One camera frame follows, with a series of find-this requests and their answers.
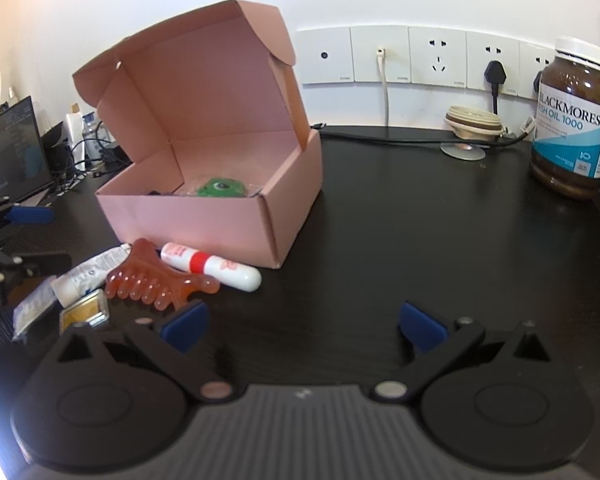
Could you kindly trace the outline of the white cream tube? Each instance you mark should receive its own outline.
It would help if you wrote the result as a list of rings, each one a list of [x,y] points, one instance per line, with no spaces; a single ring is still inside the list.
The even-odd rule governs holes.
[[[61,307],[71,307],[81,298],[102,286],[108,273],[120,266],[129,257],[130,252],[130,244],[107,249],[78,264],[59,278],[55,278],[50,283],[50,287]]]

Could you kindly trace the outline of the small clear bottle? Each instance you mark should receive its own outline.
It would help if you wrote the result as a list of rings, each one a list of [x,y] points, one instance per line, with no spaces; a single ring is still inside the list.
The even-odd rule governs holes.
[[[95,112],[83,116],[83,145],[88,159],[101,159],[102,150],[112,143],[112,137]]]

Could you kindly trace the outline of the black laptop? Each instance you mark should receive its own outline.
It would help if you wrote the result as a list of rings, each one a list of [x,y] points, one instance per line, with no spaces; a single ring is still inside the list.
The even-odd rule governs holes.
[[[33,103],[27,96],[0,114],[0,198],[21,202],[53,182]]]

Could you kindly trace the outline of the white wall socket strip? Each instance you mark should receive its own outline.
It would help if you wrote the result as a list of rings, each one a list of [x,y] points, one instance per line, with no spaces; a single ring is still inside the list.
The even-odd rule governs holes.
[[[302,84],[420,84],[490,92],[486,66],[500,61],[502,96],[532,100],[554,50],[514,38],[459,29],[358,25],[300,30],[294,46]]]

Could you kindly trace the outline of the black power adapter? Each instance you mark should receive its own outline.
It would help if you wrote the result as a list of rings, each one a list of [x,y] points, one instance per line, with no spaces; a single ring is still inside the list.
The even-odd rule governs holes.
[[[108,171],[118,171],[130,166],[131,159],[120,146],[104,148],[100,154]]]

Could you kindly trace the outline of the pink cardboard box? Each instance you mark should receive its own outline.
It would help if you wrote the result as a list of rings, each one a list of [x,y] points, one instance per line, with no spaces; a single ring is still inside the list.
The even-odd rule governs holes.
[[[277,269],[322,187],[320,135],[276,6],[227,0],[129,36],[74,73],[131,159],[96,193],[122,242],[146,238]],[[247,198],[177,196],[196,177],[260,184]]]

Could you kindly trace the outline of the brown fish oil bottle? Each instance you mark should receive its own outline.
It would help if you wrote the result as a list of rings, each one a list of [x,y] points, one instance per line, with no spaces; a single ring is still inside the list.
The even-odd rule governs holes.
[[[600,187],[600,47],[560,36],[540,76],[530,170],[562,194]]]

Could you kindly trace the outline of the red translucent hand-shaped comb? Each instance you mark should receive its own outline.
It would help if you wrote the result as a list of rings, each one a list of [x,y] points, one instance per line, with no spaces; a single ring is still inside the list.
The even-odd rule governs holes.
[[[131,245],[126,259],[107,274],[105,295],[108,299],[139,301],[157,311],[185,308],[195,292],[216,294],[220,282],[206,274],[175,270],[158,256],[149,240],[140,238]]]

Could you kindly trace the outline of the white tube wooden cap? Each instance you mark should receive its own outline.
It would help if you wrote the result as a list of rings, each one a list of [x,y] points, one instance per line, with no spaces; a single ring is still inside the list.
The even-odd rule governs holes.
[[[84,121],[78,103],[73,103],[70,112],[65,116],[64,126],[67,129],[68,140],[76,171],[85,171],[85,142],[83,137]]]

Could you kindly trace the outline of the black wall plug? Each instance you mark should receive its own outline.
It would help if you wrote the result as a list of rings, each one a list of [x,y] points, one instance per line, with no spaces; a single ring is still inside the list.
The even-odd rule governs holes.
[[[501,86],[505,84],[507,74],[504,65],[498,60],[492,60],[486,66],[484,71],[484,79],[491,88],[492,96],[492,113],[498,114],[498,96],[500,95]]]

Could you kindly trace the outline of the red white tube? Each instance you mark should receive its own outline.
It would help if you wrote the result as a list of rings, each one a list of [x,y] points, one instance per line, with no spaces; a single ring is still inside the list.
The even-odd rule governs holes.
[[[242,292],[255,292],[262,284],[261,273],[253,266],[210,255],[181,244],[166,243],[160,249],[160,258],[176,270],[208,275],[222,285]]]

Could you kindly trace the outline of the green frog toy bag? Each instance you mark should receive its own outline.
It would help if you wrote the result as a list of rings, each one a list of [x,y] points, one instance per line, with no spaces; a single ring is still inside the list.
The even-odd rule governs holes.
[[[196,177],[174,191],[177,196],[207,198],[247,198],[262,191],[260,184],[225,176]]]

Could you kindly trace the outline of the gold foil packet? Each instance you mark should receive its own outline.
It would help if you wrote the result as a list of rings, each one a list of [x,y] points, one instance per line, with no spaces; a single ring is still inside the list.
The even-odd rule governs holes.
[[[59,333],[62,335],[73,325],[88,324],[98,327],[110,319],[108,299],[102,289],[96,289],[81,298],[59,315]]]

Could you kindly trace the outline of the grey clear sachet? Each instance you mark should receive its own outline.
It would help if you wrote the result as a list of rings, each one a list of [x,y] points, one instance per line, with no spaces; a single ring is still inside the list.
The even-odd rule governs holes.
[[[56,278],[56,275],[46,278],[15,307],[12,312],[12,341],[22,339],[34,323],[56,306],[57,297],[52,287]]]

